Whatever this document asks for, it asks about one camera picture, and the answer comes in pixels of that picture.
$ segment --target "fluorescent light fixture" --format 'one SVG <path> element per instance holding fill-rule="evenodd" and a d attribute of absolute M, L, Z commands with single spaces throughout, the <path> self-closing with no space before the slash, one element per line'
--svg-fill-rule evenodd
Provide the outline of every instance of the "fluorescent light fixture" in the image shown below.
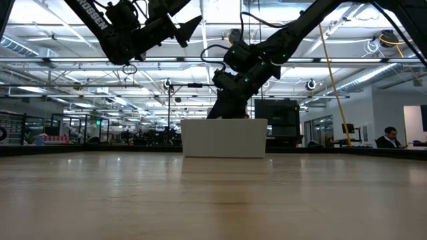
<path fill-rule="evenodd" d="M 417 59 L 404 58 L 404 59 L 390 59 L 388 60 L 388 63 L 421 63 L 421 61 L 418 58 Z"/>
<path fill-rule="evenodd" d="M 74 103 L 74 104 L 79 106 L 79 107 L 93 107 L 92 105 L 87 104 L 87 103 Z"/>
<path fill-rule="evenodd" d="M 83 97 L 111 97 L 111 95 L 83 95 Z"/>
<path fill-rule="evenodd" d="M 114 101 L 115 101 L 116 103 L 119 103 L 119 104 L 122 104 L 122 105 L 127 105 L 127 102 L 126 102 L 124 99 L 122 99 L 121 97 L 116 97 L 116 98 L 114 99 Z"/>
<path fill-rule="evenodd" d="M 288 63 L 312 63 L 313 60 L 312 58 L 291 58 Z"/>
<path fill-rule="evenodd" d="M 41 58 L 32 58 L 32 57 L 26 57 L 26 58 L 0 58 L 0 63 L 43 63 L 44 60 Z"/>
<path fill-rule="evenodd" d="M 58 101 L 60 103 L 68 103 L 66 100 L 62 100 L 62 99 L 59 99 L 59 98 L 56 98 L 56 97 L 52 97 L 52 99 L 54 99 L 54 100 L 56 100 L 56 101 Z"/>
<path fill-rule="evenodd" d="M 19 89 L 30 91 L 33 93 L 44 93 L 45 91 L 38 87 L 18 87 Z"/>
<path fill-rule="evenodd" d="M 167 61 L 167 62 L 177 62 L 178 59 L 176 57 L 147 57 L 144 62 L 162 62 L 162 61 Z"/>
<path fill-rule="evenodd" d="M 205 57 L 204 58 L 207 61 L 223 61 L 222 57 Z M 199 57 L 185 57 L 185 62 L 201 62 L 201 59 Z"/>
<path fill-rule="evenodd" d="M 78 95 L 48 95 L 48 97 L 80 97 Z"/>
<path fill-rule="evenodd" d="M 208 108 L 210 108 L 210 107 L 213 107 L 213 105 L 212 106 L 206 106 L 206 105 L 200 105 L 200 106 L 197 106 L 197 105 L 177 105 L 177 106 L 171 106 L 171 108 L 204 108 L 204 109 L 208 109 Z"/>
<path fill-rule="evenodd" d="M 8 95 L 8 97 L 42 97 L 42 95 L 22 94 L 22 95 Z"/>
<path fill-rule="evenodd" d="M 326 59 L 320 59 L 321 62 L 325 63 Z M 329 59 L 332 63 L 379 63 L 381 62 L 381 59 L 370 59 L 370 58 L 354 58 L 354 59 L 344 59 L 344 58 L 334 58 Z"/>
<path fill-rule="evenodd" d="M 51 62 L 58 62 L 58 63 L 65 63 L 65 62 L 90 62 L 90 63 L 102 63 L 102 62 L 108 62 L 108 58 L 103 57 L 89 57 L 89 58 L 71 58 L 71 57 L 61 57 L 61 58 L 50 58 Z"/>

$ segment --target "cable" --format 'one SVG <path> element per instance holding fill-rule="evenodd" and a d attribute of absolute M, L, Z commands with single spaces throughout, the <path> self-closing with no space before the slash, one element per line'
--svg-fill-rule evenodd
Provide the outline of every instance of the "cable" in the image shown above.
<path fill-rule="evenodd" d="M 380 40 L 381 40 L 381 42 L 383 42 L 383 43 L 387 43 L 387 44 L 391 44 L 391 45 L 403 45 L 403 44 L 406 44 L 405 42 L 402 42 L 402 43 L 392 43 L 392 42 L 389 42 L 389 41 L 384 40 L 384 39 L 382 38 L 382 36 L 384 36 L 384 34 L 381 34 L 381 35 L 380 35 Z"/>
<path fill-rule="evenodd" d="M 264 21 L 263 19 L 260 19 L 259 17 L 256 17 L 255 15 L 253 15 L 251 13 L 243 11 L 243 12 L 240 13 L 240 40 L 243 39 L 243 32 L 244 32 L 243 15 L 247 15 L 247 16 L 253 17 L 254 19 L 258 20 L 260 23 L 263 23 L 264 25 L 267 25 L 268 27 L 284 28 L 284 27 L 288 26 L 288 24 L 285 24 L 285 25 L 274 25 L 274 24 L 268 23 L 267 21 Z"/>
<path fill-rule="evenodd" d="M 415 49 L 415 47 L 411 44 L 411 42 L 409 42 L 409 40 L 406 38 L 405 34 L 403 34 L 403 32 L 400 30 L 399 26 L 397 26 L 397 24 L 393 21 L 393 19 L 385 12 L 385 10 L 383 10 L 383 8 L 381 8 L 379 6 L 379 4 L 377 4 L 375 1 L 372 2 L 373 6 L 375 8 L 377 8 L 377 10 L 383 14 L 383 16 L 385 16 L 385 18 L 392 24 L 392 26 L 396 29 L 396 31 L 399 33 L 399 35 L 401 36 L 401 38 L 403 39 L 403 41 L 408 45 L 408 47 L 414 52 L 415 56 L 417 56 L 417 58 L 419 58 L 419 60 L 422 62 L 422 64 L 424 64 L 424 66 L 427 67 L 427 62 L 426 60 L 424 60 L 423 56 L 421 56 L 421 54 L 418 53 L 418 51 Z"/>
<path fill-rule="evenodd" d="M 267 22 L 267 21 L 265 21 L 265 20 L 263 20 L 263 19 L 260 19 L 259 17 L 256 17 L 255 15 L 253 15 L 252 13 L 248 13 L 248 12 L 241 12 L 240 13 L 240 15 L 247 15 L 247 16 L 250 16 L 250 17 L 252 17 L 252 18 L 254 18 L 254 19 L 256 19 L 257 21 L 259 21 L 260 23 L 263 23 L 264 25 L 267 25 L 268 27 L 272 27 L 272 28 L 284 28 L 284 27 L 287 27 L 288 25 L 287 24 L 285 24 L 285 25 L 274 25 L 274 24 L 272 24 L 272 23 L 269 23 L 269 22 Z"/>
<path fill-rule="evenodd" d="M 221 69 L 221 71 L 225 71 L 225 70 L 226 70 L 226 68 L 227 68 L 227 66 L 226 66 L 226 64 L 225 64 L 225 63 L 220 62 L 220 61 L 209 61 L 209 60 L 204 59 L 203 54 L 204 54 L 208 49 L 211 49 L 212 47 L 219 47 L 219 48 L 222 48 L 222 49 L 225 49 L 225 50 L 230 49 L 229 47 L 224 47 L 224 46 L 222 46 L 222 45 L 218 45 L 218 44 L 210 45 L 209 47 L 206 47 L 205 49 L 203 49 L 203 51 L 200 53 L 200 59 L 201 59 L 203 62 L 205 62 L 205 63 L 220 64 L 220 65 L 222 65 L 222 69 Z"/>

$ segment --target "yellow pole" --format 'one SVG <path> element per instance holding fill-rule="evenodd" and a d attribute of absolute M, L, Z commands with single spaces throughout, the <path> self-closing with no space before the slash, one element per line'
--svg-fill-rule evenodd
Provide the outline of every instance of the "yellow pole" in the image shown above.
<path fill-rule="evenodd" d="M 325 55 L 326 55 L 326 62 L 328 63 L 329 75 L 331 77 L 332 86 L 334 87 L 334 93 L 336 96 L 336 101 L 338 102 L 338 107 L 340 108 L 342 122 L 344 123 L 344 128 L 346 130 L 348 146 L 351 147 L 352 146 L 352 140 L 350 139 L 350 134 L 348 133 L 346 118 L 344 117 L 344 111 L 342 110 L 341 101 L 340 101 L 340 98 L 338 97 L 338 91 L 336 90 L 336 84 L 335 84 L 334 74 L 332 73 L 331 63 L 329 60 L 328 49 L 326 48 L 325 37 L 323 36 L 323 29 L 322 29 L 322 26 L 320 26 L 320 24 L 319 24 L 319 29 L 320 29 L 320 36 L 322 37 L 323 49 L 324 49 Z"/>

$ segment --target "wooden table surface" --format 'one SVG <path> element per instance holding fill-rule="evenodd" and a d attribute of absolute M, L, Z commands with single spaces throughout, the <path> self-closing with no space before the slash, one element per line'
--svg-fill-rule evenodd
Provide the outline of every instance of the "wooden table surface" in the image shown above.
<path fill-rule="evenodd" d="M 427 239 L 427 162 L 353 155 L 0 159 L 0 239 Z"/>

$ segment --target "black cable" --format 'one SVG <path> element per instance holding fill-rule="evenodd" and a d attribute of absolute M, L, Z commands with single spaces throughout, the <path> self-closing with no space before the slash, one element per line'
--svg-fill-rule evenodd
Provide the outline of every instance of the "black cable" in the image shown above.
<path fill-rule="evenodd" d="M 209 47 L 206 47 L 205 49 L 203 49 L 203 51 L 200 53 L 200 59 L 201 59 L 204 63 L 220 64 L 220 65 L 222 65 L 222 69 L 221 69 L 221 71 L 225 71 L 225 70 L 226 70 L 226 68 L 227 68 L 225 63 L 220 62 L 220 61 L 209 61 L 209 60 L 204 59 L 203 54 L 204 54 L 208 49 L 211 49 L 212 47 L 219 47 L 219 48 L 222 48 L 222 49 L 225 49 L 225 50 L 230 49 L 229 47 L 224 47 L 224 46 L 222 46 L 222 45 L 218 45 L 218 44 L 210 45 Z"/>
<path fill-rule="evenodd" d="M 415 56 L 419 58 L 419 60 L 422 62 L 424 66 L 427 67 L 427 62 L 424 60 L 424 58 L 421 56 L 421 54 L 418 53 L 418 51 L 415 49 L 415 47 L 409 42 L 409 40 L 406 38 L 405 34 L 400 30 L 399 26 L 393 21 L 393 19 L 377 4 L 376 2 L 372 2 L 373 6 L 377 8 L 377 10 L 385 16 L 385 18 L 392 24 L 392 26 L 396 29 L 396 31 L 399 33 L 399 35 L 402 37 L 403 41 L 408 45 L 408 47 L 414 52 Z"/>
<path fill-rule="evenodd" d="M 274 25 L 271 23 L 268 23 L 267 21 L 260 19 L 259 17 L 256 17 L 255 15 L 248 13 L 248 12 L 241 12 L 240 13 L 240 39 L 243 39 L 243 32 L 244 32 L 244 22 L 243 22 L 243 15 L 247 15 L 250 17 L 253 17 L 254 19 L 256 19 L 257 21 L 259 21 L 260 23 L 263 23 L 264 25 L 267 25 L 268 27 L 272 27 L 272 28 L 284 28 L 287 27 L 288 24 L 285 25 Z"/>
<path fill-rule="evenodd" d="M 145 17 L 145 19 L 148 19 L 147 15 L 142 11 L 141 7 L 137 3 L 138 0 L 133 0 L 132 3 L 136 5 L 136 7 L 139 9 L 139 11 L 142 13 L 142 15 Z M 143 0 L 145 2 L 145 11 L 148 11 L 148 4 L 146 0 Z"/>
<path fill-rule="evenodd" d="M 104 5 L 102 5 L 102 4 L 100 4 L 98 1 L 96 1 L 96 0 L 92 0 L 96 5 L 98 5 L 98 6 L 100 6 L 100 7 L 102 7 L 103 9 L 107 9 L 107 7 L 106 6 L 104 6 Z"/>

